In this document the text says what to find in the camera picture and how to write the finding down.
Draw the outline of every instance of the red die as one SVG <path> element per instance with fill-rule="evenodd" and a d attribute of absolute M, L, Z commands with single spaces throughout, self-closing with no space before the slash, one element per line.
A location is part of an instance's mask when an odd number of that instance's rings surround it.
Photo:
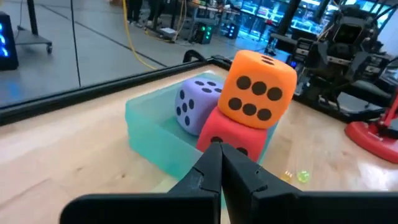
<path fill-rule="evenodd" d="M 204 152 L 212 142 L 228 143 L 257 162 L 266 139 L 266 129 L 250 128 L 235 122 L 216 106 L 199 135 L 197 149 Z"/>

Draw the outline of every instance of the teal plastic bin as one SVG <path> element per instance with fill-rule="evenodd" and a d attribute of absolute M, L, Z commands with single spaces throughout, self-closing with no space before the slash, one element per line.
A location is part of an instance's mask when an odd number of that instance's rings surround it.
<path fill-rule="evenodd" d="M 212 73 L 199 76 L 223 82 L 222 77 Z M 176 180 L 181 180 L 202 155 L 195 148 L 198 138 L 186 133 L 175 117 L 174 99 L 180 85 L 177 83 L 126 103 L 131 149 Z M 268 130 L 267 142 L 258 163 L 264 158 L 275 127 Z"/>

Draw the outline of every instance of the purple die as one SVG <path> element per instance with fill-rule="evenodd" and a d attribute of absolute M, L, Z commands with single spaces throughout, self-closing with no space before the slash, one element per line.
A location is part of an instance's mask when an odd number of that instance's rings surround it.
<path fill-rule="evenodd" d="M 223 84 L 206 78 L 185 80 L 175 97 L 175 112 L 181 127 L 198 136 L 222 89 Z"/>

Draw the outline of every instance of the orange die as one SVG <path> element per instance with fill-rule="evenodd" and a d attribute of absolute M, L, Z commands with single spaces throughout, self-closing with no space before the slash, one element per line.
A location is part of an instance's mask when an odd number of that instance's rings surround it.
<path fill-rule="evenodd" d="M 284 62 L 240 50 L 225 80 L 218 108 L 234 121 L 267 129 L 287 109 L 296 82 L 296 71 Z"/>

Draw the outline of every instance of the cable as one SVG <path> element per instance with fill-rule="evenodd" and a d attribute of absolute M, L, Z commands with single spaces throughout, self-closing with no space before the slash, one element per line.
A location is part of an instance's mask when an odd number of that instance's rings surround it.
<path fill-rule="evenodd" d="M 124 23 L 124 30 L 126 31 L 126 35 L 127 35 L 127 39 L 129 41 L 129 46 L 130 49 L 132 50 L 135 58 L 140 61 L 143 65 L 147 66 L 150 69 L 155 70 L 156 68 L 145 63 L 145 61 L 143 61 L 140 56 L 137 54 L 136 49 L 134 48 L 132 41 L 131 41 L 131 37 L 130 37 L 130 30 L 129 30 L 129 24 L 127 23 L 127 6 L 126 6 L 126 1 L 122 1 L 123 4 L 123 23 Z"/>
<path fill-rule="evenodd" d="M 75 32 L 75 13 L 73 12 L 73 0 L 70 0 L 70 12 L 72 14 L 72 32 L 73 32 L 73 44 L 75 45 L 75 59 L 76 59 L 77 77 L 78 77 L 78 81 L 79 81 L 79 87 L 81 87 L 80 69 L 79 69 L 79 57 L 77 55 L 76 32 Z"/>
<path fill-rule="evenodd" d="M 384 12 L 382 12 L 381 14 L 379 14 L 378 16 L 376 16 L 376 18 L 374 18 L 375 20 L 378 20 L 380 17 L 384 16 L 387 12 L 389 12 L 391 9 L 395 8 L 398 6 L 398 3 L 393 4 L 392 6 L 390 6 L 388 9 L 384 10 Z"/>
<path fill-rule="evenodd" d="M 185 9 L 185 13 L 184 13 L 184 17 L 183 17 L 183 22 L 182 22 L 182 24 L 181 24 L 181 18 L 182 18 L 182 11 L 183 11 L 183 9 Z M 183 29 L 183 26 L 184 26 L 184 23 L 185 23 L 185 19 L 186 19 L 186 18 L 187 18 L 187 2 L 186 2 L 186 0 L 184 0 L 184 1 L 182 1 L 182 3 L 181 3 L 180 16 L 179 16 L 178 22 L 177 22 L 177 30 L 176 30 L 177 32 L 175 33 L 175 35 L 174 35 L 174 37 L 173 37 L 172 40 L 164 40 L 164 39 L 155 37 L 155 36 L 153 36 L 153 35 L 150 35 L 150 34 L 148 33 L 147 30 L 145 30 L 144 33 L 145 33 L 145 35 L 148 35 L 149 37 L 151 37 L 151 38 L 153 38 L 153 39 L 157 39 L 157 40 L 164 41 L 164 42 L 168 42 L 168 43 L 175 43 L 175 44 L 178 44 L 178 45 L 181 45 L 181 46 L 188 46 L 188 45 L 184 45 L 184 44 L 176 43 L 176 42 L 175 42 L 175 41 L 177 40 L 177 37 L 178 37 L 179 33 L 180 33 L 181 30 Z"/>
<path fill-rule="evenodd" d="M 330 30 L 331 28 L 333 28 L 333 26 L 334 26 L 334 24 L 332 24 L 329 28 L 327 28 L 326 30 L 324 30 L 324 31 L 318 36 L 317 41 L 319 41 L 325 34 L 327 35 L 327 33 L 329 32 L 329 30 Z"/>
<path fill-rule="evenodd" d="M 173 38 L 173 41 L 175 41 L 175 40 L 177 40 L 177 37 L 178 37 L 178 35 L 179 35 L 179 33 L 181 32 L 181 30 L 182 30 L 182 28 L 184 27 L 184 23 L 185 23 L 185 19 L 187 18 L 187 0 L 183 0 L 182 1 L 182 5 L 181 5 L 181 13 L 180 13 L 180 19 L 179 20 L 181 20 L 181 16 L 182 16 L 182 7 L 184 6 L 184 10 L 185 10 L 185 12 L 184 12 L 184 19 L 183 19 L 183 21 L 182 21 L 182 24 L 181 24 L 181 27 L 180 27 L 180 29 L 177 31 L 177 33 L 175 34 L 175 36 L 174 36 L 174 38 Z"/>

